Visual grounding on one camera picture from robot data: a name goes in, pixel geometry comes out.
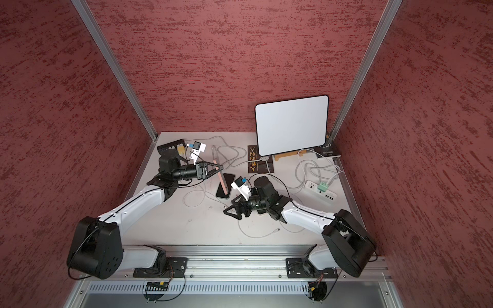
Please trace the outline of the phone teal case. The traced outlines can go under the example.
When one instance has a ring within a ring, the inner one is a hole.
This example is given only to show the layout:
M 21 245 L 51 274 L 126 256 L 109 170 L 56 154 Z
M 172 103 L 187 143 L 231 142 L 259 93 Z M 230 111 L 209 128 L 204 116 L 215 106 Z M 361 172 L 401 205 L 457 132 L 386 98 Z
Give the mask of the phone teal case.
M 220 183 L 216 192 L 216 197 L 221 199 L 229 199 L 232 190 L 232 183 L 235 180 L 235 175 L 230 173 L 219 173 Z

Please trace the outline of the phone pink case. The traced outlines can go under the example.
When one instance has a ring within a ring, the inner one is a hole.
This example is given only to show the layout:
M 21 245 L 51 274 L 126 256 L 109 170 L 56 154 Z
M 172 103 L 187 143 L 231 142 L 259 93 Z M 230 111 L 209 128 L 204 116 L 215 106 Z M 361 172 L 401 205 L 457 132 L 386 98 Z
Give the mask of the phone pink case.
M 211 147 L 211 149 L 212 149 L 213 162 L 219 164 L 218 151 L 217 151 L 216 146 L 213 145 Z M 219 177 L 219 180 L 220 180 L 220 187 L 222 188 L 222 192 L 224 194 L 227 194 L 228 193 L 228 188 L 227 188 L 227 185 L 226 185 L 226 182 L 225 182 L 225 178 L 223 176 L 222 171 L 218 173 L 218 177 Z

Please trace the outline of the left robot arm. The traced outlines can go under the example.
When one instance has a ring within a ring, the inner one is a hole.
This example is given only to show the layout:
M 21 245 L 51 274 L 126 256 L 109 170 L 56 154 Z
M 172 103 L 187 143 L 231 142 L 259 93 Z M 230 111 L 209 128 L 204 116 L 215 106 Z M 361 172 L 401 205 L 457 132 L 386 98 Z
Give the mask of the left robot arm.
M 223 166 L 204 160 L 190 163 L 174 148 L 159 154 L 159 172 L 142 191 L 97 218 L 87 216 L 78 222 L 67 259 L 69 271 L 103 280 L 127 269 L 133 269 L 136 277 L 162 277 L 171 270 L 163 249 L 148 245 L 126 248 L 122 236 L 147 212 L 183 188 L 183 181 L 203 182 L 221 172 Z

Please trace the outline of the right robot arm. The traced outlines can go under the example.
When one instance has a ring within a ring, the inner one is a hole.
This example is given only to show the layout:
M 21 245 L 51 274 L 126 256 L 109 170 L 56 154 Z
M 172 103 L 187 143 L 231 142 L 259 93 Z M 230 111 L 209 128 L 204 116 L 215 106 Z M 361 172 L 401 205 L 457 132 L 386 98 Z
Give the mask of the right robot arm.
M 223 213 L 238 221 L 253 212 L 268 214 L 285 225 L 296 225 L 322 236 L 324 246 L 312 246 L 296 264 L 310 277 L 323 274 L 329 268 L 340 268 L 352 277 L 360 277 L 377 245 L 365 227 L 347 210 L 325 213 L 311 209 L 290 196 L 281 195 L 266 176 L 255 179 L 254 186 L 239 177 L 232 188 L 240 195 L 231 201 Z

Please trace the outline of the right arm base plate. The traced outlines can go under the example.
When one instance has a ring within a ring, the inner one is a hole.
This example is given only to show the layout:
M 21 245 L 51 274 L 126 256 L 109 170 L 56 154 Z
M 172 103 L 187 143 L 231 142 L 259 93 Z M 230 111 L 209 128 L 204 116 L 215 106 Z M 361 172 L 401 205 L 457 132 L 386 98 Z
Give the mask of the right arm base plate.
M 336 268 L 326 268 L 318 270 L 312 266 L 308 260 L 303 258 L 286 258 L 286 274 L 288 278 L 336 278 L 338 272 Z

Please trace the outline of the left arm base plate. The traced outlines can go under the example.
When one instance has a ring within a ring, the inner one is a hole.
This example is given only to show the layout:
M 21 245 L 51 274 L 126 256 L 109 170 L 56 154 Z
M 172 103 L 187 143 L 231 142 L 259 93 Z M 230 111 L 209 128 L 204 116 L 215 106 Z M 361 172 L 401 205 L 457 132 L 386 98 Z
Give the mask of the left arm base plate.
M 188 260 L 186 257 L 159 259 L 151 268 L 136 268 L 133 278 L 184 278 Z

